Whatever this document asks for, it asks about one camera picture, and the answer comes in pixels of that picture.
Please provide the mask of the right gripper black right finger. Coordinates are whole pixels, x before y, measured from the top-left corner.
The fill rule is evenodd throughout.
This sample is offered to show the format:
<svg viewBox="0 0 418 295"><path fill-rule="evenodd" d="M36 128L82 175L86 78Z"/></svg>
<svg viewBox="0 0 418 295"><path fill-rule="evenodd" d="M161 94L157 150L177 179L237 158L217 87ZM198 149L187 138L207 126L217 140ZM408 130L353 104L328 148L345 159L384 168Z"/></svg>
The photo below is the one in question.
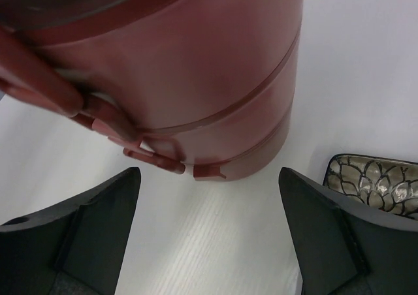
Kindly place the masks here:
<svg viewBox="0 0 418 295"><path fill-rule="evenodd" d="M417 221L371 208L291 168L278 178L303 294L416 294Z"/></svg>

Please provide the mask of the pink bowl with handles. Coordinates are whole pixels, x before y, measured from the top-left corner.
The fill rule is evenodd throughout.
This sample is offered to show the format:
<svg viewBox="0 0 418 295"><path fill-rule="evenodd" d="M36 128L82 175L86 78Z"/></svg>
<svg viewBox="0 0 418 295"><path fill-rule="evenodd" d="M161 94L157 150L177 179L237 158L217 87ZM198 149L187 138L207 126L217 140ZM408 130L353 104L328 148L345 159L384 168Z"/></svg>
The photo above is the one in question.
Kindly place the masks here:
<svg viewBox="0 0 418 295"><path fill-rule="evenodd" d="M254 148L291 111L299 37L192 44L136 75L140 139L124 154L175 173Z"/></svg>

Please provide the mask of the grey transparent lid red handles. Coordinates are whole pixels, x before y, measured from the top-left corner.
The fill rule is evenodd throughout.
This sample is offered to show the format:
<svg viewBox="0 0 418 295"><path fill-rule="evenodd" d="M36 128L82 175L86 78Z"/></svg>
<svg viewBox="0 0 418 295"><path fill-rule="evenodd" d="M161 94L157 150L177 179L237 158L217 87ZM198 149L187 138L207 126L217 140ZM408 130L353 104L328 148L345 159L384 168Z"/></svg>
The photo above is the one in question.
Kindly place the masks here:
<svg viewBox="0 0 418 295"><path fill-rule="evenodd" d="M119 108L77 88L81 75L56 68L37 54L28 40L16 36L23 30L70 23L122 1L1 0L1 90L88 129L98 123L122 140L137 140L138 130Z"/></svg>

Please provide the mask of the dark pink bowl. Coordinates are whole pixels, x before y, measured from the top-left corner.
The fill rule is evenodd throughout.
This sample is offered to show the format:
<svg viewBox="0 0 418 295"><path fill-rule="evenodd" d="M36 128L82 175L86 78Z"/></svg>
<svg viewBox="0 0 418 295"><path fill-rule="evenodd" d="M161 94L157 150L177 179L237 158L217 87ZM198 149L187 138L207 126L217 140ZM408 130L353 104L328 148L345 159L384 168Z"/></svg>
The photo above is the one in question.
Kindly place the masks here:
<svg viewBox="0 0 418 295"><path fill-rule="evenodd" d="M257 173L278 154L289 133L291 112L285 115L274 130L255 147L239 156L215 164L195 165L195 181L236 181Z"/></svg>

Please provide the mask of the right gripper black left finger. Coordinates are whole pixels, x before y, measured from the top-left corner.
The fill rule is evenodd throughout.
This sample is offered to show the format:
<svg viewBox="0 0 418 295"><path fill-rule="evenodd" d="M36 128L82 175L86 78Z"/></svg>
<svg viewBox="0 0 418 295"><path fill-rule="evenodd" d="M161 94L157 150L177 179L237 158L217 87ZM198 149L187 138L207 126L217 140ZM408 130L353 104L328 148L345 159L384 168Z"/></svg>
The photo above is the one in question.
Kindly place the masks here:
<svg viewBox="0 0 418 295"><path fill-rule="evenodd" d="M114 294L140 191L139 168L1 225L2 294Z"/></svg>

